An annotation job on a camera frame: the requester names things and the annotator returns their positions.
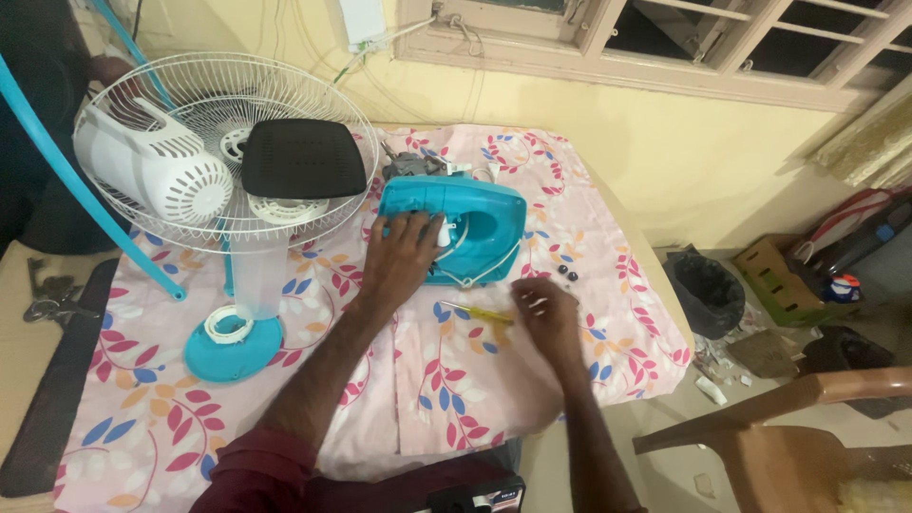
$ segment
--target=cardboard box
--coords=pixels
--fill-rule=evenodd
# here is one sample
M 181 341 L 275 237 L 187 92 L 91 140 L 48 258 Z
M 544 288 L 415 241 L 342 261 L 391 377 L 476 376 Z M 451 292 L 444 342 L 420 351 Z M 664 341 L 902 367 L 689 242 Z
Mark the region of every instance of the cardboard box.
M 740 270 L 776 324 L 785 328 L 816 326 L 828 319 L 856 311 L 861 302 L 840 304 L 821 301 L 789 271 L 782 253 L 802 240 L 798 235 L 765 236 L 736 256 Z

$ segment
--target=white wire fan guard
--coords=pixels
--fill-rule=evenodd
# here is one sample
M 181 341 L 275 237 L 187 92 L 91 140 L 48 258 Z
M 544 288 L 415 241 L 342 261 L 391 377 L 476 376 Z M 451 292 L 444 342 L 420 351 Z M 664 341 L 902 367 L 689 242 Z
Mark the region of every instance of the white wire fan guard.
M 89 105 L 134 130 L 159 129 L 161 124 L 136 101 L 140 98 L 202 139 L 204 149 L 224 162 L 234 177 L 233 194 L 222 213 L 208 222 L 186 225 L 162 218 L 112 185 L 88 175 L 108 203 L 132 223 L 179 246 L 235 254 L 238 251 L 223 241 L 284 238 L 292 239 L 290 246 L 298 246 L 332 232 L 364 202 L 367 191 L 325 200 L 319 208 L 307 209 L 308 215 L 290 222 L 288 216 L 274 219 L 289 222 L 281 225 L 256 215 L 248 194 L 240 187 L 239 176 L 246 135 L 258 121 L 308 118 L 343 123 L 361 152 L 368 183 L 377 169 L 377 135 L 361 110 L 325 82 L 276 60 L 229 52 L 161 58 L 133 69 Z M 85 123 L 83 109 L 76 133 Z

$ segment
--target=wall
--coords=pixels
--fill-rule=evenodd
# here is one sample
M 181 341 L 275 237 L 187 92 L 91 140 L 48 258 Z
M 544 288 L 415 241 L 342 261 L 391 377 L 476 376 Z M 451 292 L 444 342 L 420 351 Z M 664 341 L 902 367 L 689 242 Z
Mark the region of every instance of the wall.
M 121 13 L 125 3 L 115 0 Z M 395 0 L 384 0 L 395 26 Z M 350 59 L 337 0 L 147 0 L 140 47 L 255 53 L 331 80 Z M 540 79 L 371 55 L 340 89 L 373 121 L 546 129 L 570 139 L 653 246 L 747 246 L 804 229 L 853 190 L 797 164 L 833 113 Z

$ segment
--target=brown plastic chair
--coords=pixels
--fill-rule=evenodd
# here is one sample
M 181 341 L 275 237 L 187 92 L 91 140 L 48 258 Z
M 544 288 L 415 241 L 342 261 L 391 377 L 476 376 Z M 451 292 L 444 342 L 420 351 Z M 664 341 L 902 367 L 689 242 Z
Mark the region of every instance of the brown plastic chair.
M 636 454 L 704 444 L 725 464 L 741 513 L 836 513 L 839 483 L 912 479 L 912 445 L 846 449 L 832 433 L 764 426 L 814 404 L 912 395 L 912 367 L 811 374 L 633 439 Z

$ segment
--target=black garbage bag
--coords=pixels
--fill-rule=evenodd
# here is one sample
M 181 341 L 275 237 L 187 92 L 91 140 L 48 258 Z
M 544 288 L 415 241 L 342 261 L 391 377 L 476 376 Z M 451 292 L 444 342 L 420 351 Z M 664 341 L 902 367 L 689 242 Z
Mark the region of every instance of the black garbage bag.
M 890 351 L 845 326 L 821 326 L 821 339 L 804 346 L 803 366 L 808 372 L 838 372 L 883 369 L 896 364 Z M 871 419 L 912 408 L 912 397 L 883 397 L 846 401 L 860 414 Z
M 669 253 L 662 266 L 675 289 L 690 330 L 721 339 L 744 316 L 744 287 L 719 262 L 690 252 Z

